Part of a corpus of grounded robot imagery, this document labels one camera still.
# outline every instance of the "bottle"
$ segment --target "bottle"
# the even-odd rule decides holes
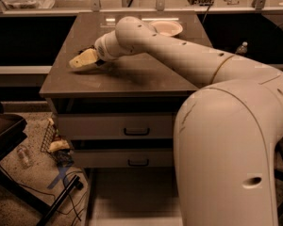
[[[29,158],[29,150],[27,149],[25,145],[21,144],[18,146],[17,154],[21,160],[21,163],[24,169],[27,169],[32,165],[31,160]]]
[[[246,53],[247,53],[247,42],[244,41],[244,42],[242,43],[242,45],[240,45],[240,46],[237,48],[235,54],[236,54],[236,55],[239,55],[239,56],[242,56],[242,57],[245,57]]]

